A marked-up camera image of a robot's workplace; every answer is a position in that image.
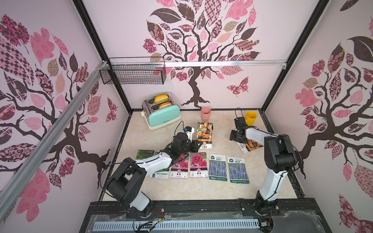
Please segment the hollyhock seed packet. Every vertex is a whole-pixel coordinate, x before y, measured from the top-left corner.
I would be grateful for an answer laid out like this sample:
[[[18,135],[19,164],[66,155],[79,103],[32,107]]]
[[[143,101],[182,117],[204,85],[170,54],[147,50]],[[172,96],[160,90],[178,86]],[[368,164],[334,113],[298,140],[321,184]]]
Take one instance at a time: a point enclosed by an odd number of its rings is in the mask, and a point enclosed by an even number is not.
[[[208,177],[207,154],[205,152],[190,153],[190,177]]]
[[[182,155],[179,161],[176,164],[172,165],[170,170],[170,178],[187,179],[188,169],[188,157],[187,155]]]

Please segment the marigold seed packet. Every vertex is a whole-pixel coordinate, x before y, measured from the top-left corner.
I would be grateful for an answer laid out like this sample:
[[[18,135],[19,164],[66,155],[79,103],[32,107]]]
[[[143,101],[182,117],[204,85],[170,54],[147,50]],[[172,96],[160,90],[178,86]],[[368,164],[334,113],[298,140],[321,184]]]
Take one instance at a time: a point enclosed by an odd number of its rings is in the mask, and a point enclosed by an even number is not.
[[[212,149],[213,123],[198,122],[197,141],[201,144],[201,150]]]
[[[261,145],[260,143],[254,140],[249,140],[249,139],[247,140],[246,143],[237,142],[237,145],[243,154],[246,154],[248,152],[251,152],[253,150],[263,147],[263,145]]]

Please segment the green gourd seed packet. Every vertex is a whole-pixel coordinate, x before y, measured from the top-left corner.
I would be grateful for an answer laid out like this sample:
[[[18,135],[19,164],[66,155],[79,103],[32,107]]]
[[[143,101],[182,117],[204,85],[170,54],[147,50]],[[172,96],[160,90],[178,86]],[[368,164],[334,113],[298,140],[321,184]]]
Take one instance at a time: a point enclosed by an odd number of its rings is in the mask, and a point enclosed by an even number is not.
[[[151,174],[152,178],[168,179],[170,174],[170,169],[162,169]]]

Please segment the lavender seed packet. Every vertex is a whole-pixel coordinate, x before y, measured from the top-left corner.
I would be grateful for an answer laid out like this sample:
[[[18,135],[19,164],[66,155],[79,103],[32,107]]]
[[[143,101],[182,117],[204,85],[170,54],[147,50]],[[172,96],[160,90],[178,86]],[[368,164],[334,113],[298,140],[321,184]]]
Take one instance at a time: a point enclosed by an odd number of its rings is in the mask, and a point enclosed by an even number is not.
[[[227,182],[226,156],[211,154],[209,156],[209,179]]]
[[[231,183],[250,183],[243,158],[228,157],[228,170]]]

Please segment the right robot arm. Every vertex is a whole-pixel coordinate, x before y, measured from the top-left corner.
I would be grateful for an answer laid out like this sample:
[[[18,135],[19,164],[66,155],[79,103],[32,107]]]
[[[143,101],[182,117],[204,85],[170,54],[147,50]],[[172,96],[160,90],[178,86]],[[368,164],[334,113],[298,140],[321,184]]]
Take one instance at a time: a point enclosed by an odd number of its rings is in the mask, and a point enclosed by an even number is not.
[[[256,211],[261,213],[277,206],[278,191],[288,173],[297,163],[294,146],[288,135],[276,135],[248,126],[244,117],[234,119],[236,130],[230,140],[241,144],[253,140],[264,147],[264,162],[267,173],[256,195]]]

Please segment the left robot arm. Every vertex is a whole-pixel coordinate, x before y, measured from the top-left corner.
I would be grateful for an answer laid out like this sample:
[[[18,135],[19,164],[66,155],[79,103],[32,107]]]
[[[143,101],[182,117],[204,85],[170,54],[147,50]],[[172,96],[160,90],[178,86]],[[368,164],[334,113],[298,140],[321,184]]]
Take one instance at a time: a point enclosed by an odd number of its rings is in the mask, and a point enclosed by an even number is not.
[[[191,140],[187,133],[178,133],[165,149],[150,158],[124,159],[104,188],[121,206],[135,208],[139,216],[148,217],[153,209],[153,201],[140,191],[145,178],[159,170],[170,168],[181,161],[182,156],[198,152],[201,146],[202,143]]]

